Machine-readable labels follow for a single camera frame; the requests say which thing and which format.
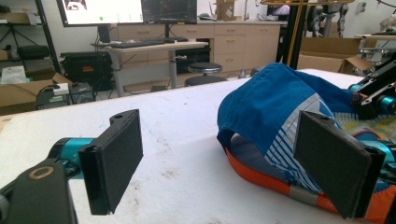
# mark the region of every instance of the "table surface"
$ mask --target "table surface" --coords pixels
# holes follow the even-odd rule
[[[396,35],[355,35],[355,37],[366,37],[376,40],[396,40]]]
[[[304,71],[342,88],[361,79]],[[0,188],[43,161],[59,139],[96,137],[111,116],[138,108],[144,157],[116,213],[92,216],[84,181],[69,181],[80,223],[358,222],[253,185],[235,173],[216,139],[217,111],[222,99],[247,80],[17,115],[0,132]]]

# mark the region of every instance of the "black chair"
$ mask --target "black chair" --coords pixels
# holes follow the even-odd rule
[[[225,77],[208,76],[207,74],[222,71],[222,66],[218,63],[192,63],[188,66],[192,73],[203,73],[200,77],[189,77],[184,82],[186,86],[198,86],[208,83],[227,81]]]

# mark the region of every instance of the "cabinet drawer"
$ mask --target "cabinet drawer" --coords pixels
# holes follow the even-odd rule
[[[244,35],[216,35],[214,54],[245,52]]]
[[[246,32],[249,35],[279,34],[279,26],[278,25],[249,25],[249,26],[246,26]]]
[[[235,53],[215,55],[214,63],[221,64],[223,72],[240,71],[244,67],[244,54]]]
[[[215,24],[215,35],[244,35],[246,27],[241,24]]]
[[[172,33],[176,36],[184,36],[186,38],[214,38],[215,26],[213,24],[198,25],[175,25],[172,26]]]
[[[164,33],[163,25],[120,25],[117,27],[120,40],[153,38]]]

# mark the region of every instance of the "computer monitor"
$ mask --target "computer monitor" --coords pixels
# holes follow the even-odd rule
[[[110,24],[143,23],[141,0],[56,1],[64,27],[97,26],[102,42],[110,41]]]
[[[165,24],[165,36],[169,36],[169,24],[197,23],[197,0],[141,1],[144,23]]]

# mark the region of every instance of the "blue cloth bag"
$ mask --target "blue cloth bag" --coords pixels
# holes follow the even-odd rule
[[[242,135],[273,167],[284,172],[289,182],[320,192],[293,158],[299,112],[310,111],[334,120],[337,114],[356,119],[351,102],[353,93],[349,90],[283,63],[271,63],[224,98],[218,113],[218,139],[223,147],[230,148],[233,135]]]

